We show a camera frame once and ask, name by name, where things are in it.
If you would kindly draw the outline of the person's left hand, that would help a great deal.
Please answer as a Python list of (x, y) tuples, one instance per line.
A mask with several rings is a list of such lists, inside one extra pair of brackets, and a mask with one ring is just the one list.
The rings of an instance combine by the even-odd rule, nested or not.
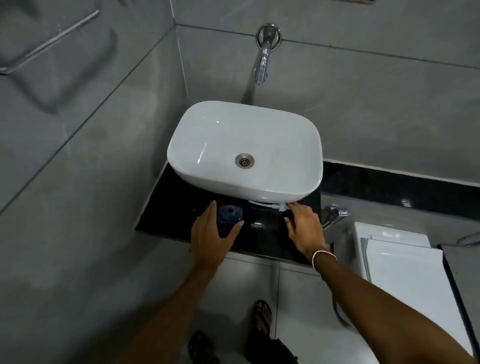
[(216, 271), (233, 245), (227, 245), (219, 236), (217, 227), (217, 203), (212, 201), (196, 218), (190, 237), (193, 269)]

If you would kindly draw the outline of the person's right hand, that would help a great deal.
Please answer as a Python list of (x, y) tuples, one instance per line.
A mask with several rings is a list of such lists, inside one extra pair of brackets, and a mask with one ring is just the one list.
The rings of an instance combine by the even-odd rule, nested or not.
[(293, 214), (297, 241), (292, 241), (297, 250), (311, 263), (317, 250), (327, 250), (323, 229), (318, 214), (311, 207), (297, 202), (289, 203)]

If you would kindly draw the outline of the blue plastic bottle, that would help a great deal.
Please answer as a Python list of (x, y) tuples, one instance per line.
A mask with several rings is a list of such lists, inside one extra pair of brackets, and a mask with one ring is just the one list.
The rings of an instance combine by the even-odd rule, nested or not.
[(231, 232), (233, 226), (243, 221), (243, 209), (238, 205), (224, 204), (217, 211), (217, 228), (221, 238)]

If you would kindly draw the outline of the person's right forearm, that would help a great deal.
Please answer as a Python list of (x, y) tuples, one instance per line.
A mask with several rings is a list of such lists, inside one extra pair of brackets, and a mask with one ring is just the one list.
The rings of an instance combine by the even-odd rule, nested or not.
[(435, 322), (328, 258), (317, 272), (379, 364), (478, 364)]

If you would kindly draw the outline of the person's left forearm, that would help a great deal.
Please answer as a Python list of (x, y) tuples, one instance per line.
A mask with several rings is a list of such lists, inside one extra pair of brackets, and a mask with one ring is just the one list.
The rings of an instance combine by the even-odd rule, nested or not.
[(113, 364), (176, 364), (195, 312), (218, 265), (195, 264), (181, 286)]

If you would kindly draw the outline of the white plastic toothbrush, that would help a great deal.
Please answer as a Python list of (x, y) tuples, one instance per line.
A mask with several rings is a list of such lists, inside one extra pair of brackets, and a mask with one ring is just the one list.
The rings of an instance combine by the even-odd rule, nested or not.
[(262, 207), (265, 207), (265, 208), (275, 209), (275, 210), (278, 210), (280, 212), (285, 212), (288, 209), (290, 209), (289, 206), (286, 203), (261, 203), (261, 202), (256, 202), (256, 201), (252, 201), (252, 200), (248, 200), (248, 202), (250, 204), (254, 204), (254, 205), (257, 205), (257, 206), (262, 206)]

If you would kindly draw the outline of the white pink wristband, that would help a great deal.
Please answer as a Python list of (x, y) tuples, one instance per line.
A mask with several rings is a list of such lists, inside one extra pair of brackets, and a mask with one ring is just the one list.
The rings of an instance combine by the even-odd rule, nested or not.
[(317, 250), (313, 253), (311, 257), (311, 265), (313, 269), (318, 271), (316, 260), (317, 258), (321, 259), (324, 257), (329, 257), (328, 259), (334, 259), (335, 261), (338, 261), (336, 255), (333, 252), (328, 250)]

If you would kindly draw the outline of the chrome angle valve tap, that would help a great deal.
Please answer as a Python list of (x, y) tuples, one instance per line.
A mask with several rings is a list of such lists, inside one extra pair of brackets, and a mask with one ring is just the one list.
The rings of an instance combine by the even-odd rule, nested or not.
[(350, 211), (347, 208), (327, 205), (322, 210), (322, 229), (325, 231), (350, 215)]

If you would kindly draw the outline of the white ceramic sink basin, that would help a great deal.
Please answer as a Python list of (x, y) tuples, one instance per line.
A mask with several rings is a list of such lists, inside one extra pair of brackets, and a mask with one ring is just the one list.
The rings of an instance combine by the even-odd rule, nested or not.
[[(255, 159), (248, 169), (238, 154)], [(313, 193), (323, 177), (320, 134), (307, 118), (225, 101), (189, 107), (167, 148), (177, 175), (213, 193), (261, 203), (291, 203)]]

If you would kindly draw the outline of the person's right sandal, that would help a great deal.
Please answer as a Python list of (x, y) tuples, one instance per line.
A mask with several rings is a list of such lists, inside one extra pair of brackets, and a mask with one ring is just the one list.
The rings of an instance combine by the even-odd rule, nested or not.
[(272, 310), (264, 300), (258, 300), (253, 309), (251, 330), (266, 335), (271, 334)]

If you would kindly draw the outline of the white toilet cistern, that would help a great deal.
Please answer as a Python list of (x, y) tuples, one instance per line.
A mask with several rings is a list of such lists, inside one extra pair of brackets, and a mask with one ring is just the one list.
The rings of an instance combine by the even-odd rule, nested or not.
[(369, 240), (418, 246), (423, 248), (432, 247), (427, 235), (425, 234), (403, 231), (390, 227), (354, 222), (352, 232), (355, 242), (354, 258), (357, 264), (357, 273), (359, 276), (363, 277), (363, 279), (366, 279), (369, 282), (371, 281), (371, 278), (366, 255), (366, 249)]

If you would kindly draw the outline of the person's dark trouser leg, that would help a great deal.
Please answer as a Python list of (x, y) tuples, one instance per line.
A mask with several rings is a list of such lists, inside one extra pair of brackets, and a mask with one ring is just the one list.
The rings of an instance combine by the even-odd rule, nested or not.
[(251, 364), (299, 364), (298, 358), (281, 340), (260, 331), (250, 331), (245, 357)]

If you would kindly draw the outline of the chrome towel bar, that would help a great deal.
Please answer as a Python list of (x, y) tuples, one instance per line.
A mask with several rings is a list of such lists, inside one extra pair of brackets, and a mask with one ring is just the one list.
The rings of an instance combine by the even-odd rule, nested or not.
[(0, 75), (8, 76), (20, 70), (22, 67), (30, 63), (32, 60), (39, 57), (41, 54), (45, 53), (46, 51), (48, 51), (54, 45), (56, 45), (57, 43), (60, 43), (63, 39), (67, 38), (68, 36), (75, 33), (82, 27), (86, 26), (88, 23), (97, 19), (99, 15), (100, 15), (100, 9), (95, 9), (93, 12), (86, 15), (81, 20), (77, 21), (67, 29), (59, 32), (57, 35), (47, 39), (45, 42), (41, 43), (37, 47), (23, 54), (20, 58), (17, 58), (13, 63), (6, 66), (0, 66)]

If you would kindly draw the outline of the chrome wall faucet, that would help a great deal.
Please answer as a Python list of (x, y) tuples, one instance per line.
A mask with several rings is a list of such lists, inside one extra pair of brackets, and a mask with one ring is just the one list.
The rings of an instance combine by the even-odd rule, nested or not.
[(257, 62), (253, 70), (255, 85), (262, 85), (268, 76), (268, 62), (282, 42), (282, 34), (279, 27), (274, 23), (262, 25), (255, 34), (255, 41), (259, 48)]

